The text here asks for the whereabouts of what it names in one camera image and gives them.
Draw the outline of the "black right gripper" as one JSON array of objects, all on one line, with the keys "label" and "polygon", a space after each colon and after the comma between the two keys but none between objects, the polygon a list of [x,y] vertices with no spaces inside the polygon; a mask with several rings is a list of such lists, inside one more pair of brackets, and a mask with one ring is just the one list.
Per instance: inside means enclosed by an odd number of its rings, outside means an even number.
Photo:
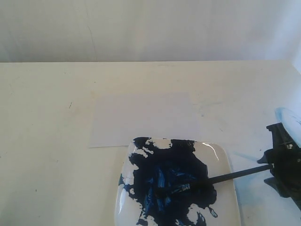
[{"label": "black right gripper", "polygon": [[272,164],[277,160],[277,180],[264,179],[280,197],[301,199],[301,148],[292,141],[282,123],[266,127],[272,134],[272,148],[266,150],[258,164]]}]

